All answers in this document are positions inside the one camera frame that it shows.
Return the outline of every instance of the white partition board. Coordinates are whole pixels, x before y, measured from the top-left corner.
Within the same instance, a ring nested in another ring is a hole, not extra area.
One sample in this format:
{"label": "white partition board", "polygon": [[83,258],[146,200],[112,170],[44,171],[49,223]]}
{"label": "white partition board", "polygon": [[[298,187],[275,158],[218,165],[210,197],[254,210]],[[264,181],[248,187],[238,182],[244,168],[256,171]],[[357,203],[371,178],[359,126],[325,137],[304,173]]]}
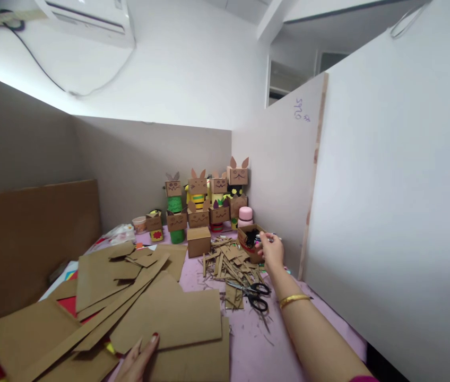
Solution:
{"label": "white partition board", "polygon": [[232,131],[236,162],[250,157],[246,193],[255,223],[283,239],[285,264],[296,277],[309,190],[313,188],[315,142],[326,77],[325,73],[315,77]]}
{"label": "white partition board", "polygon": [[450,381],[450,1],[334,66],[305,281],[410,381]]}

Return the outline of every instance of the bunny ear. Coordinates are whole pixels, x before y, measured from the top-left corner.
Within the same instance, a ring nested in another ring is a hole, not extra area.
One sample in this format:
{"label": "bunny ear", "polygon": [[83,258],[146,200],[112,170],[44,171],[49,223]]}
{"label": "bunny ear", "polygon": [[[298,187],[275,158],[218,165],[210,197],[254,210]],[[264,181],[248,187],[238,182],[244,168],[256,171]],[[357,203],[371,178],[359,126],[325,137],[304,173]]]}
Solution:
{"label": "bunny ear", "polygon": [[209,199],[207,199],[207,200],[204,202],[204,206],[203,206],[202,210],[203,210],[204,212],[209,211],[209,206],[210,206],[210,205],[211,205],[211,201],[210,201]]}
{"label": "bunny ear", "polygon": [[191,213],[197,212],[197,206],[195,205],[195,202],[188,202],[188,211],[190,211]]}

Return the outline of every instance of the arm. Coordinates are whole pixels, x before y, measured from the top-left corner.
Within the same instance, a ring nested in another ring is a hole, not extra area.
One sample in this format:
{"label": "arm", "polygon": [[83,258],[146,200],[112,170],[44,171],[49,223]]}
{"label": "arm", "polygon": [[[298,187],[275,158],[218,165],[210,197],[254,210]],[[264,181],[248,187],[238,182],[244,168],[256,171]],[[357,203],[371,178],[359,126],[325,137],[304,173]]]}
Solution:
{"label": "arm", "polygon": [[[261,241],[261,255],[278,300],[303,294],[283,268],[283,244],[278,236],[261,232]],[[289,303],[282,309],[282,316],[310,380],[349,382],[356,376],[371,376],[348,343],[309,300]]]}

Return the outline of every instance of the cardboard craft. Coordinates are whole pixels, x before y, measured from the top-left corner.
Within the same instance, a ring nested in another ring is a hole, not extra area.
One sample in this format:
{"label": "cardboard craft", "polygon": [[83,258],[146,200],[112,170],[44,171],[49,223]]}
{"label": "cardboard craft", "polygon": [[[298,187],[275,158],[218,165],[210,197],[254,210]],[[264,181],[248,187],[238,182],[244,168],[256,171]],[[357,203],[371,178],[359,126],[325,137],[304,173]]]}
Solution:
{"label": "cardboard craft", "polygon": [[181,196],[183,189],[181,188],[181,182],[179,180],[179,171],[174,176],[166,173],[168,181],[165,182],[165,192],[167,197]]}
{"label": "cardboard craft", "polygon": [[255,248],[255,247],[249,248],[246,245],[246,233],[251,232],[254,229],[258,229],[259,231],[268,232],[258,224],[250,224],[250,225],[245,225],[244,227],[239,227],[237,229],[237,245],[241,246],[241,248],[248,254],[252,264],[259,264],[259,263],[264,262],[264,260],[262,259],[262,256],[260,256],[258,254],[259,248]]}
{"label": "cardboard craft", "polygon": [[167,211],[167,228],[169,232],[186,229],[188,226],[188,215],[184,213],[174,213]]}
{"label": "cardboard craft", "polygon": [[199,257],[211,251],[211,233],[208,227],[189,228],[186,238],[189,258]]}
{"label": "cardboard craft", "polygon": [[50,293],[48,298],[51,298],[52,300],[62,300],[76,296],[76,282],[76,279],[64,281]]}
{"label": "cardboard craft", "polygon": [[157,231],[163,229],[163,223],[161,222],[161,212],[147,214],[145,216],[145,226],[147,231]]}
{"label": "cardboard craft", "polygon": [[164,277],[139,297],[110,340],[124,354],[154,332],[160,334],[158,350],[221,338],[219,290],[184,293],[173,277]]}
{"label": "cardboard craft", "polygon": [[211,202],[207,199],[201,210],[197,210],[195,203],[188,202],[186,210],[188,214],[188,225],[190,228],[207,227],[209,225],[209,207]]}
{"label": "cardboard craft", "polygon": [[181,272],[183,271],[184,260],[186,259],[186,245],[167,245],[158,244],[155,252],[169,253],[170,257],[161,269],[167,271],[170,275],[179,281],[181,279]]}
{"label": "cardboard craft", "polygon": [[128,286],[127,284],[118,284],[114,280],[120,277],[121,270],[125,269],[124,262],[109,261],[110,255],[117,250],[118,246],[127,248],[129,244],[123,243],[80,256],[76,285],[77,312]]}
{"label": "cardboard craft", "polygon": [[114,251],[110,254],[110,256],[108,256],[109,259],[119,259],[121,257],[126,257],[135,250],[135,245],[132,241],[127,241],[114,247]]}
{"label": "cardboard craft", "polygon": [[207,194],[207,179],[205,169],[197,177],[197,173],[192,169],[192,178],[188,179],[188,193],[190,195]]}
{"label": "cardboard craft", "polygon": [[[77,320],[51,299],[0,318],[0,364],[7,380],[21,381],[25,368],[80,327],[81,324]],[[63,377],[73,371],[82,380],[98,382],[116,364],[117,359],[105,348],[96,349],[95,353],[85,360],[74,357],[61,359],[58,365],[40,380],[68,380]]]}
{"label": "cardboard craft", "polygon": [[135,283],[131,287],[129,287],[127,291],[121,294],[121,296],[117,300],[115,300],[113,303],[111,303],[109,306],[95,315],[90,321],[79,328],[76,332],[60,342],[39,361],[33,362],[28,368],[25,368],[24,372],[19,378],[19,381],[33,382],[45,370],[47,370],[51,365],[57,362],[58,359],[64,356],[64,354],[66,354],[72,347],[74,347],[76,344],[78,344],[78,342],[82,341],[86,336],[88,336],[91,331],[99,326],[99,324],[101,324],[105,319],[111,316],[131,297],[137,294],[138,291],[148,285],[159,273],[168,258],[168,254],[164,255],[161,259],[158,260],[156,265],[153,265],[151,268],[145,270],[145,272],[142,272]]}
{"label": "cardboard craft", "polygon": [[223,206],[218,205],[218,201],[214,202],[214,205],[209,210],[209,217],[211,224],[220,224],[230,220],[230,206],[229,198],[223,201]]}
{"label": "cardboard craft", "polygon": [[246,207],[248,205],[248,198],[245,194],[241,196],[234,195],[232,198],[229,198],[230,203],[230,217],[232,219],[239,218],[239,209],[241,207]]}
{"label": "cardboard craft", "polygon": [[222,338],[177,349],[157,351],[148,363],[150,382],[229,382],[230,326],[221,318]]}
{"label": "cardboard craft", "polygon": [[241,167],[237,167],[234,157],[230,159],[230,166],[227,166],[229,185],[240,186],[248,184],[248,160],[249,158],[246,158]]}
{"label": "cardboard craft", "polygon": [[225,171],[221,177],[218,176],[218,172],[213,172],[213,177],[211,178],[211,194],[225,194],[227,192],[227,172]]}

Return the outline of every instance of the green paper tube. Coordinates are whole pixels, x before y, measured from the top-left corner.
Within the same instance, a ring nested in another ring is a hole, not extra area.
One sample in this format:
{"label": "green paper tube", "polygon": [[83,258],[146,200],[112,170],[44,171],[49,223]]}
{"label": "green paper tube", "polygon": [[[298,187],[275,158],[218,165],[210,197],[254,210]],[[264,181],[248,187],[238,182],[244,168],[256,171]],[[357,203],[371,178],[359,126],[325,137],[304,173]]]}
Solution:
{"label": "green paper tube", "polygon": [[184,230],[174,231],[170,233],[172,244],[179,244],[184,241]]}
{"label": "green paper tube", "polygon": [[178,213],[183,210],[183,201],[180,196],[170,196],[167,198],[168,210],[170,212]]}

